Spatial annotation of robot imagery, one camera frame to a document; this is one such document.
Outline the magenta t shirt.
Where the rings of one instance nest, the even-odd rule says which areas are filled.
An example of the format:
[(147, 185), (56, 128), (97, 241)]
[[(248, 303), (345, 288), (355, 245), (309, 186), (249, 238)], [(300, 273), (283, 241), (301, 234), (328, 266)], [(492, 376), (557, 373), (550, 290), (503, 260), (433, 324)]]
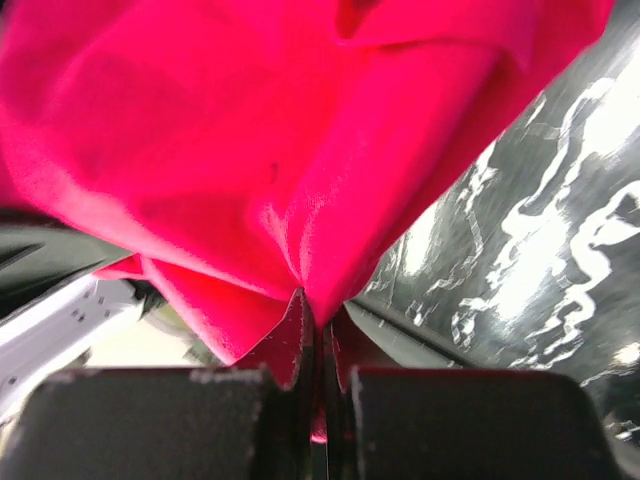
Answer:
[(1, 202), (130, 250), (223, 361), (318, 324), (609, 1), (11, 1)]

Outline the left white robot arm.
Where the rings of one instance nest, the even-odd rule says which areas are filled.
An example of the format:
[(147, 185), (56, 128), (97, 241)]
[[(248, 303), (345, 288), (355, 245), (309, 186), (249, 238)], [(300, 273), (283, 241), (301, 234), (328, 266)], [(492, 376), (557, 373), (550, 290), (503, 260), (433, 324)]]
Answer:
[(57, 287), (1, 326), (1, 422), (51, 373), (139, 321), (144, 300), (123, 280), (87, 275)]

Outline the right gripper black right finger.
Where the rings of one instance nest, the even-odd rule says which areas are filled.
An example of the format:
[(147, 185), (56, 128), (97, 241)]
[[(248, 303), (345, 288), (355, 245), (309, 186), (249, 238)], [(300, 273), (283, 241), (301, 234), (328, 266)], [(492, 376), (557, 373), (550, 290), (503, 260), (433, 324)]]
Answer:
[(639, 451), (572, 379), (403, 368), (352, 321), (323, 333), (332, 479), (635, 479)]

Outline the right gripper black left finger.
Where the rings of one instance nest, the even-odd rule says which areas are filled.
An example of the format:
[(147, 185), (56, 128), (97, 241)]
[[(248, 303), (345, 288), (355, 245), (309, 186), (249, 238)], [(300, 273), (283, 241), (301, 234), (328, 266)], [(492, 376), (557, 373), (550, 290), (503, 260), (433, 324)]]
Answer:
[(314, 321), (296, 291), (236, 364), (47, 378), (1, 459), (5, 479), (306, 479)]

